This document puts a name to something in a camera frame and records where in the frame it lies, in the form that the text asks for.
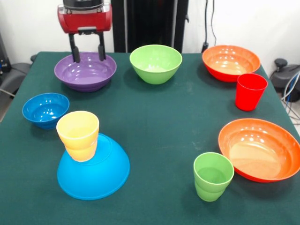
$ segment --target small blue bowl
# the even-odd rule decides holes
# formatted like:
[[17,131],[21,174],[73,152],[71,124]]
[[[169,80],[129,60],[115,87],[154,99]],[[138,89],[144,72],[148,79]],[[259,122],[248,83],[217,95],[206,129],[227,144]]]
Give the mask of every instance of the small blue bowl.
[[74,161],[65,151],[57,170],[61,189],[80,200],[96,200],[119,190],[130,172],[126,152],[112,138],[98,135],[96,153],[86,162]]
[[58,93],[44,93],[29,99],[23,106],[23,116],[39,128],[50,130],[70,107],[68,98]]

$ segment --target green tablecloth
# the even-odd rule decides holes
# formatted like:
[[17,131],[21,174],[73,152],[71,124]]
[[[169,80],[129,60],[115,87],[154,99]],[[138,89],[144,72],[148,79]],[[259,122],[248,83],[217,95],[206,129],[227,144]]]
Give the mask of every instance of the green tablecloth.
[[[2,225],[298,225],[300,175],[261,184],[238,174],[216,202],[203,202],[194,189],[193,161],[219,151],[218,133],[245,117],[269,120],[299,136],[271,83],[252,112],[235,107],[235,84],[216,80],[199,54],[184,54],[167,83],[144,83],[129,54],[111,53],[118,68],[111,82],[80,93],[54,75],[69,52],[41,52],[0,125],[0,224]],[[258,71],[265,76],[263,69]],[[41,130],[22,116],[34,95],[58,92],[70,111],[100,118],[100,132],[127,152],[131,173],[124,186],[97,201],[80,201],[59,187],[56,172],[63,144],[56,130]]]

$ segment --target green cup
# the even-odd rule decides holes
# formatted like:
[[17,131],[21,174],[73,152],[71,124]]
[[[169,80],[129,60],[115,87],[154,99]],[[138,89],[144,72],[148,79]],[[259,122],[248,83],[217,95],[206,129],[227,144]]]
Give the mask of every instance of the green cup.
[[181,54],[165,45],[145,45],[130,54],[130,62],[145,82],[162,84],[167,82],[182,63]]
[[198,196],[207,202],[217,200],[234,175],[232,163],[223,155],[206,152],[194,161],[195,187]]

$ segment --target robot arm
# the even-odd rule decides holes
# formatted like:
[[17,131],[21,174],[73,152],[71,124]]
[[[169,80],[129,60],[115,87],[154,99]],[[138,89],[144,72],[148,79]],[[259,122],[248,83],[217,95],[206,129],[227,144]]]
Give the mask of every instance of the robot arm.
[[80,62],[79,49],[75,45],[74,34],[99,35],[99,59],[106,59],[104,31],[112,26],[112,6],[103,0],[64,0],[64,5],[58,6],[58,18],[63,31],[69,34],[73,61]]

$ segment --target cup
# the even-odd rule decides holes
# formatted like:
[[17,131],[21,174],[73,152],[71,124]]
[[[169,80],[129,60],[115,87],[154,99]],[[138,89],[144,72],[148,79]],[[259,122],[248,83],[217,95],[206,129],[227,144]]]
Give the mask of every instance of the cup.
[[267,80],[260,75],[240,75],[236,89],[236,106],[244,111],[254,110],[267,86]]
[[73,160],[85,162],[93,158],[99,133],[96,115],[87,111],[70,112],[58,121],[56,130]]
[[194,161],[195,188],[198,196],[206,201],[217,200],[233,179],[232,163],[223,155],[206,152]]

